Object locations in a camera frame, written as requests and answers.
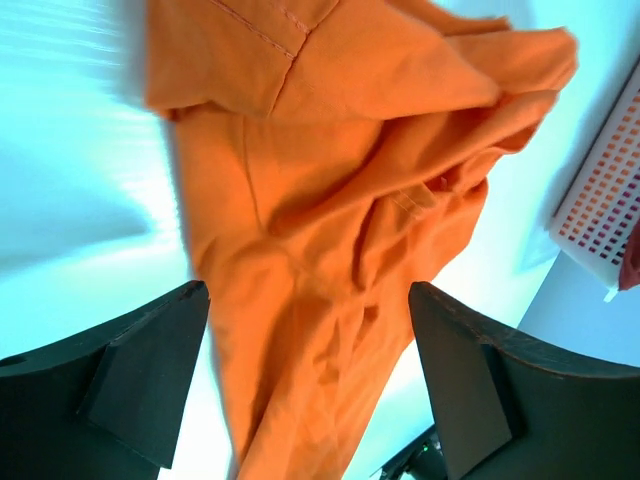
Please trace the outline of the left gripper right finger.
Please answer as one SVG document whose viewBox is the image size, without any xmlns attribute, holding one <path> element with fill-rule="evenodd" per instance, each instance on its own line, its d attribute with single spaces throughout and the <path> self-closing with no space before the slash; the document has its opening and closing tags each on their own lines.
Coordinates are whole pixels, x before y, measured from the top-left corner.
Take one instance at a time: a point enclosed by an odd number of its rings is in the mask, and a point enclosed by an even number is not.
<svg viewBox="0 0 640 480">
<path fill-rule="evenodd" d="M 411 322 L 452 479 L 635 479 L 639 371 L 412 284 Z"/>
</svg>

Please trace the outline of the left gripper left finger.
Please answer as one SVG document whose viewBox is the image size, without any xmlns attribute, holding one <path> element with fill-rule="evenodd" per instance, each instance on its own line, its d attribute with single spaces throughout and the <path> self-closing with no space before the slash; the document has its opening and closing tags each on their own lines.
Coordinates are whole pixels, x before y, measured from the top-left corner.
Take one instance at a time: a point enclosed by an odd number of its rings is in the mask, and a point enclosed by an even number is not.
<svg viewBox="0 0 640 480">
<path fill-rule="evenodd" d="M 1 361 L 4 479 L 155 479 L 172 466 L 207 323 L 189 281 Z"/>
</svg>

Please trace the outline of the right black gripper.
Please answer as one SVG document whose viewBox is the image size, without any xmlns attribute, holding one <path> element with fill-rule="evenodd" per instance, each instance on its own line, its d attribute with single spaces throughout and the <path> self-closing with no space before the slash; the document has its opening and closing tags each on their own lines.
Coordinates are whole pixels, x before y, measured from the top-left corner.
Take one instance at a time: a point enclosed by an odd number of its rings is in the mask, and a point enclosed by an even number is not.
<svg viewBox="0 0 640 480">
<path fill-rule="evenodd" d="M 419 480 L 445 480 L 445 462 L 436 427 L 432 425 L 381 468 L 382 480 L 408 476 Z"/>
</svg>

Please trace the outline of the orange t shirt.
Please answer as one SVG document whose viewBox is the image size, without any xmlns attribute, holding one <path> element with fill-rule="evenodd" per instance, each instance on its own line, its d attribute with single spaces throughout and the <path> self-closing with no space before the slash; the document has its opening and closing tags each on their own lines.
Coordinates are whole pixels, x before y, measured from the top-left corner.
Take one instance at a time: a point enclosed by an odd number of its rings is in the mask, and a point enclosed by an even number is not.
<svg viewBox="0 0 640 480">
<path fill-rule="evenodd" d="M 487 176 L 577 67 L 565 29 L 427 1 L 150 1 L 240 479 L 339 479 L 469 243 Z"/>
</svg>

